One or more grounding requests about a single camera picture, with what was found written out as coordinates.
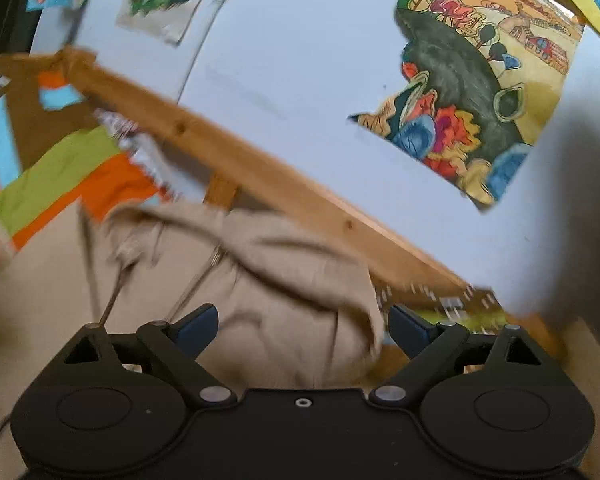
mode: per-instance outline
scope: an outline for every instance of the wooden post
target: wooden post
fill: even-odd
[[[225,178],[217,171],[211,176],[211,182],[206,188],[205,204],[215,205],[229,211],[238,195],[238,184],[230,178]]]

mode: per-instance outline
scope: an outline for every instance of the orange fabric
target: orange fabric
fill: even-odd
[[[52,221],[69,204],[82,199],[92,218],[102,221],[116,205],[127,200],[144,201],[160,190],[137,166],[129,162],[124,153],[103,162],[78,186],[62,195],[31,224],[13,237],[20,250],[38,231]]]
[[[41,88],[55,90],[67,85],[68,82],[60,72],[39,72],[38,84]]]

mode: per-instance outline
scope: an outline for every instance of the white wall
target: white wall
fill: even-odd
[[[331,187],[513,312],[600,302],[600,38],[587,30],[553,119],[480,213],[346,121],[404,85],[397,0],[228,0],[181,104]],[[587,294],[594,298],[586,299]]]

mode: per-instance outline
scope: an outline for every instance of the metal screw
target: metal screw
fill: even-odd
[[[311,402],[311,400],[309,399],[296,399],[296,406],[298,408],[308,408],[312,405],[313,403]]]
[[[386,402],[397,402],[403,400],[407,396],[407,392],[404,391],[400,386],[393,386],[388,384],[387,386],[380,386],[376,390],[376,397]]]
[[[231,397],[231,390],[224,386],[207,386],[200,390],[200,398],[206,402],[225,402]]]

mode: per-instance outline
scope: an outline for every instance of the beige cloth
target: beige cloth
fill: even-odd
[[[0,419],[84,324],[98,320],[120,262],[137,262],[106,323],[134,332],[164,319],[215,248],[227,252],[179,313],[203,303],[219,333],[198,362],[238,392],[328,388],[374,364],[382,316],[368,270],[344,250],[272,213],[177,203],[120,206],[100,227],[67,208],[0,272]],[[10,434],[0,478],[22,468]]]

